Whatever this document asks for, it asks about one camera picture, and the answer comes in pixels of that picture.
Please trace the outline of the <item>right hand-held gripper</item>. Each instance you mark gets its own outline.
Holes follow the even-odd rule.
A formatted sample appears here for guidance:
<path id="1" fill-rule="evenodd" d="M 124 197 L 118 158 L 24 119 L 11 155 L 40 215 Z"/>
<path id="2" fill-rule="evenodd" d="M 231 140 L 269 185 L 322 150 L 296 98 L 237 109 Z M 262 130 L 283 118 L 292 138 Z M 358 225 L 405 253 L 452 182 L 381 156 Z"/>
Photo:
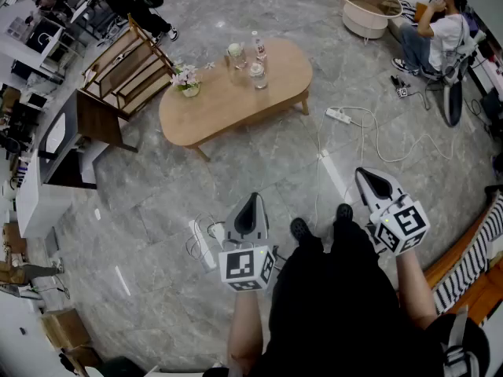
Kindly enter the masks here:
<path id="1" fill-rule="evenodd" d="M 399 256 L 423 241 L 430 229 L 424 208 L 409 194 L 403 194 L 395 177 L 376 168 L 359 167 L 355 181 L 363 203 L 370 209 L 373 238 L 381 248 Z"/>

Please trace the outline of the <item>person's left forearm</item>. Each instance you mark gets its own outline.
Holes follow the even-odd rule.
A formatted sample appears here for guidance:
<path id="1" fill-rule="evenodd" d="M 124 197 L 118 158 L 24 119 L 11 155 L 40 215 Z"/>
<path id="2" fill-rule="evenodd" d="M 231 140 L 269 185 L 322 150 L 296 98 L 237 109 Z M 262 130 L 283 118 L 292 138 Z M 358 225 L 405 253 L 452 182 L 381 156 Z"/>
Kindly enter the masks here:
<path id="1" fill-rule="evenodd" d="M 230 364 L 248 375 L 263 353 L 263 328 L 255 291 L 237 293 L 229 330 L 227 355 Z"/>

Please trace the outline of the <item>person's right forearm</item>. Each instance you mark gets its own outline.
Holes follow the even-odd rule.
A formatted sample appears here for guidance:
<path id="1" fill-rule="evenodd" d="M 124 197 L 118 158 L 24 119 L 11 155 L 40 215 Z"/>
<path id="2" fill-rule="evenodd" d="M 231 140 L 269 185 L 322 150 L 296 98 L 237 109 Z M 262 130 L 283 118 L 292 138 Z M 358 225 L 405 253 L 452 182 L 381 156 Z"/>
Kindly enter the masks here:
<path id="1" fill-rule="evenodd" d="M 425 330 L 435 321 L 437 312 L 416 252 L 410 249 L 395 260 L 400 306 L 416 326 Z"/>

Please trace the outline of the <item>person's left black shoe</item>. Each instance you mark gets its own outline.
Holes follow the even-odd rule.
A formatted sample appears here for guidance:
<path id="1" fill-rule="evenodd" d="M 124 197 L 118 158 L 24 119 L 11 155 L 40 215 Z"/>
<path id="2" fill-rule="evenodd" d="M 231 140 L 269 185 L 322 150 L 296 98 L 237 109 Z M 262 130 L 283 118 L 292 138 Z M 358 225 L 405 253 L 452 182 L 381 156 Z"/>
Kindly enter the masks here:
<path id="1" fill-rule="evenodd" d="M 314 238 L 307 223 L 302 218 L 295 218 L 291 221 L 290 232 L 299 245 Z"/>

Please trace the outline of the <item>orange sofa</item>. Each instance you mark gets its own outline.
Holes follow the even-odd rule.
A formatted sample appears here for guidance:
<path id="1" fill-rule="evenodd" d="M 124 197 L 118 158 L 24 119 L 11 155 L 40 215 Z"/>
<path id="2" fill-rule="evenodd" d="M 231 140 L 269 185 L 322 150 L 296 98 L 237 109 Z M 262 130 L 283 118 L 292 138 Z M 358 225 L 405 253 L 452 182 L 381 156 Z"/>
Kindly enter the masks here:
<path id="1" fill-rule="evenodd" d="M 461 252 L 468 245 L 468 238 L 474 235 L 483 216 L 487 213 L 490 205 L 494 201 L 497 192 L 503 194 L 502 191 L 496 191 L 490 194 L 489 206 L 487 209 L 479 216 L 474 224 L 468 228 L 465 234 L 450 248 L 450 250 L 425 272 L 427 282 L 432 289 L 446 273 L 447 266 L 452 265 L 459 259 Z M 501 305 L 503 305 L 503 251 L 499 251 L 496 256 L 490 260 L 489 269 L 476 280 L 468 291 L 461 296 L 454 307 L 446 313 L 456 313 L 458 310 L 466 307 L 468 309 L 468 316 L 471 317 L 476 324 L 483 326 Z"/>

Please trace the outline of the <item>unused black gripper device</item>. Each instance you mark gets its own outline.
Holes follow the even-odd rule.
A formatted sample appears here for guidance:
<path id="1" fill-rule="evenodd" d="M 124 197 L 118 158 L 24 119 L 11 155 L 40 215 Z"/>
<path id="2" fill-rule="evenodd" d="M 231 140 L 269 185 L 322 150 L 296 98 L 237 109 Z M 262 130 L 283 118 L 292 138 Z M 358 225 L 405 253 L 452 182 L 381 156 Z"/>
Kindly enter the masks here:
<path id="1" fill-rule="evenodd" d="M 404 80 L 402 80 L 398 75 L 391 75 L 390 79 L 399 98 L 407 97 L 409 95 L 409 85 L 406 84 Z"/>

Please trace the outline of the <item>striped throw blanket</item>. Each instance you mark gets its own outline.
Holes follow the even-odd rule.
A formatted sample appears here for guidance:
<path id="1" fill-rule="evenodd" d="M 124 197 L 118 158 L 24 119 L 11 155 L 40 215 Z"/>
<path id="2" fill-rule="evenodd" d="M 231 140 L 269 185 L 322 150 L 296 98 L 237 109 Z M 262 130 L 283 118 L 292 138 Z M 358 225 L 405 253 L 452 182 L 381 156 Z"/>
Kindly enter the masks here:
<path id="1" fill-rule="evenodd" d="M 459 259 L 447 266 L 446 273 L 432 289 L 438 315 L 451 310 L 461 296 L 489 269 L 490 260 L 503 251 L 503 194 L 494 201 Z"/>

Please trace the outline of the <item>short glass jar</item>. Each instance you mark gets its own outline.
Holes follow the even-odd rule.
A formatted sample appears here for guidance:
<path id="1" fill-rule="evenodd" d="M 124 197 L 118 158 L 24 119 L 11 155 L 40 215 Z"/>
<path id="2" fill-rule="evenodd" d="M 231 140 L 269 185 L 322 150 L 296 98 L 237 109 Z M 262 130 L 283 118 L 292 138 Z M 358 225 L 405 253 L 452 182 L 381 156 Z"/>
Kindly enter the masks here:
<path id="1" fill-rule="evenodd" d="M 262 90 L 267 87 L 268 82 L 266 78 L 266 71 L 261 62 L 252 63 L 248 74 L 257 90 Z"/>

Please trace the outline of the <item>plastic bottle red label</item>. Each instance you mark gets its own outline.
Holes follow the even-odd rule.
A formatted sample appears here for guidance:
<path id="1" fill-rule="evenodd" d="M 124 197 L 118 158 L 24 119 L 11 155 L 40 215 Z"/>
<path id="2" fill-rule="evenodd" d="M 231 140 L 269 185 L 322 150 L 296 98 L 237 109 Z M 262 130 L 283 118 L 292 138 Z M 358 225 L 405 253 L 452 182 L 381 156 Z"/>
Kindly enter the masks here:
<path id="1" fill-rule="evenodd" d="M 257 31 L 251 32 L 252 42 L 256 51 L 256 58 L 260 61 L 264 61 L 267 57 L 266 47 L 263 39 Z"/>

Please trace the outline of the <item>black white striped cushion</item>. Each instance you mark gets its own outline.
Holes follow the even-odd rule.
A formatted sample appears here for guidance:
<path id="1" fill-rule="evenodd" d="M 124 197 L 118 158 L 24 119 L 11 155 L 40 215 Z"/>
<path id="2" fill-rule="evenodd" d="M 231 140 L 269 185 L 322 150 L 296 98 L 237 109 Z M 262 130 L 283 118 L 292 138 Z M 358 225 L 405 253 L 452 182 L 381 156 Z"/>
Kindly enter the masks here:
<path id="1" fill-rule="evenodd" d="M 399 0 L 402 5 L 401 18 L 409 21 L 411 24 L 416 24 L 417 1 Z"/>

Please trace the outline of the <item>dark green bin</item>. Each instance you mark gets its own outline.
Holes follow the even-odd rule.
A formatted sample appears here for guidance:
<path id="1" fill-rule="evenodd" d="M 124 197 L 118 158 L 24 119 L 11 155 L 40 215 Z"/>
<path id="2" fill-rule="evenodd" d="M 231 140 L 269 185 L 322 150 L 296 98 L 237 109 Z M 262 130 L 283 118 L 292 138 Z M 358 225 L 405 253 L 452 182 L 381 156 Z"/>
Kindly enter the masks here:
<path id="1" fill-rule="evenodd" d="M 115 357 L 97 366 L 103 377 L 145 377 L 146 371 L 127 357 Z"/>

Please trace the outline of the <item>wooden shelf rack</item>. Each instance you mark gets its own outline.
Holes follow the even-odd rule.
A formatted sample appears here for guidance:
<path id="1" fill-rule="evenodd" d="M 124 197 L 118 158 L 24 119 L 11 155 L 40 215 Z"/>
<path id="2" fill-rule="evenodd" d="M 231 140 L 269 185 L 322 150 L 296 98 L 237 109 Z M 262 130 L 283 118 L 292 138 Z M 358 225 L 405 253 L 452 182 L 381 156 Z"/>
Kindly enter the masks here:
<path id="1" fill-rule="evenodd" d="M 81 91 L 128 120 L 171 84 L 174 64 L 132 17 L 128 30 L 85 71 Z"/>

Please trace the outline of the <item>large cardboard box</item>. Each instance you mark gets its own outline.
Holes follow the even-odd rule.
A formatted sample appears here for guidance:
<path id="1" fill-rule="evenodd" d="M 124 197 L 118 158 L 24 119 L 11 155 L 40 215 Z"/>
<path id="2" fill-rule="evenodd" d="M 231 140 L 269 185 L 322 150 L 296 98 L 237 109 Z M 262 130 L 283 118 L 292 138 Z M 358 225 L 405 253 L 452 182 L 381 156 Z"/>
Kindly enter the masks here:
<path id="1" fill-rule="evenodd" d="M 39 322 L 56 350 L 73 350 L 91 341 L 76 309 L 45 312 L 40 316 Z"/>

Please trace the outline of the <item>white oval tray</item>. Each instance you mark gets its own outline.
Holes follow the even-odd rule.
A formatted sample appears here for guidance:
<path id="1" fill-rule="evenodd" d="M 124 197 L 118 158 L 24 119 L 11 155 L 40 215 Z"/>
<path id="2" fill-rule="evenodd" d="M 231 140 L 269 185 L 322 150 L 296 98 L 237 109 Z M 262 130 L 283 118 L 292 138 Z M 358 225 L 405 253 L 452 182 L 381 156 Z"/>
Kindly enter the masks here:
<path id="1" fill-rule="evenodd" d="M 45 152 L 54 154 L 64 140 L 66 131 L 66 114 L 62 113 L 46 137 Z"/>

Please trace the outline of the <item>small cardboard box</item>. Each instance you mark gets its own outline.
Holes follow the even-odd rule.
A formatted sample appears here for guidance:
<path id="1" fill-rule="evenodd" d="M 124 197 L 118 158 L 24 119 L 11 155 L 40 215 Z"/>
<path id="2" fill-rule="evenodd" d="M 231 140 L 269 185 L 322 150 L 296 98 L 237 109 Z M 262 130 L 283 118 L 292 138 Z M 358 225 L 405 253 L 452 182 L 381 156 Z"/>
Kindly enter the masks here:
<path id="1" fill-rule="evenodd" d="M 81 377 L 89 377 L 86 367 L 96 368 L 103 364 L 103 360 L 97 351 L 90 346 L 79 346 L 72 350 L 67 350 L 64 355 Z"/>

